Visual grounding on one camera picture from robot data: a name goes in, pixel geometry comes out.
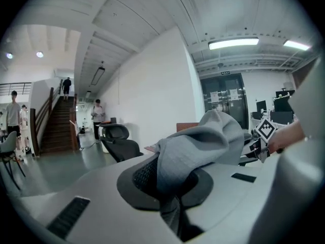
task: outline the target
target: staircase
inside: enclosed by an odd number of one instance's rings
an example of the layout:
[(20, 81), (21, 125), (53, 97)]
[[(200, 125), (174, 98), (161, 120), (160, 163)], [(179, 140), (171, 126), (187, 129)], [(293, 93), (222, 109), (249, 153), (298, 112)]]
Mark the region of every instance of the staircase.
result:
[(43, 134), (41, 154), (73, 150), (69, 122), (73, 101), (74, 97), (68, 101), (60, 97), (57, 101)]

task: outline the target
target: fluorescent light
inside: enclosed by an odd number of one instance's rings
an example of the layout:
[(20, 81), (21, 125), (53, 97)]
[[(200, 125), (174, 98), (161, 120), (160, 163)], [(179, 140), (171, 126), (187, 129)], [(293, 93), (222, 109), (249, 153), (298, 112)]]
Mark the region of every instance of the fluorescent light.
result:
[(43, 58), (44, 54), (43, 54), (41, 51), (38, 51), (38, 52), (36, 53), (36, 56), (37, 56), (38, 58)]
[(97, 85), (97, 83), (99, 82), (101, 76), (104, 74), (105, 72), (105, 68), (103, 67), (99, 67), (96, 71), (95, 76), (93, 77), (92, 81), (91, 81), (91, 85)]
[(14, 57), (14, 55), (12, 55), (12, 53), (8, 52), (8, 53), (6, 54), (6, 57), (7, 57), (8, 59), (12, 59), (12, 58)]
[(87, 91), (86, 98), (89, 98), (91, 91)]
[(286, 41), (284, 43), (284, 46), (288, 46), (288, 47), (292, 47), (292, 48), (297, 48), (297, 49), (301, 49), (301, 50), (308, 50), (311, 46), (302, 44), (302, 43), (297, 43), (297, 42), (293, 42), (293, 41)]
[(219, 49), (224, 47), (239, 46), (239, 45), (256, 45), (258, 43), (258, 38), (247, 38), (247, 39), (234, 39), (221, 42), (210, 42), (209, 49)]

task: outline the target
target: person in black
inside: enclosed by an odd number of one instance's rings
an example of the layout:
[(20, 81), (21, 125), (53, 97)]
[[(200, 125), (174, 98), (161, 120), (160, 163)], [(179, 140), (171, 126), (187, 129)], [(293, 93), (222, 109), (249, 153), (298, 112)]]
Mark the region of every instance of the person in black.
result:
[(67, 78), (62, 84), (62, 89), (64, 94), (63, 100), (68, 100), (70, 86), (71, 86), (70, 78)]

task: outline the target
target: floor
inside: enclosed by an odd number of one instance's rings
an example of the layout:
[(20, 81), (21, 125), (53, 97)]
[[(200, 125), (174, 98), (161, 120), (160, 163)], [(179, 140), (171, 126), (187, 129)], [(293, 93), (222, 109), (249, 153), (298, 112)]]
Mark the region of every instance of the floor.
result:
[(80, 143), (85, 148), (83, 151), (46, 155), (37, 159), (26, 156), (24, 162), (20, 163), (26, 178), (18, 166), (12, 163), (14, 178), (21, 191), (15, 187), (3, 163), (0, 163), (0, 172), (8, 193), (14, 197), (27, 197), (58, 192), (90, 170), (116, 163), (112, 156), (103, 153), (101, 144), (94, 144), (92, 133), (80, 135)]

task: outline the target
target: glass door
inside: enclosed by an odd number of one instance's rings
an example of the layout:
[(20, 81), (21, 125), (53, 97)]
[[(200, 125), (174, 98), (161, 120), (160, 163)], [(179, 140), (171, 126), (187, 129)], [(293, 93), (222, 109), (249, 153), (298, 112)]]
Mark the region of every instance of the glass door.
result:
[(242, 129), (248, 129), (246, 93), (241, 74), (203, 79), (201, 84), (206, 111), (216, 108), (232, 116)]

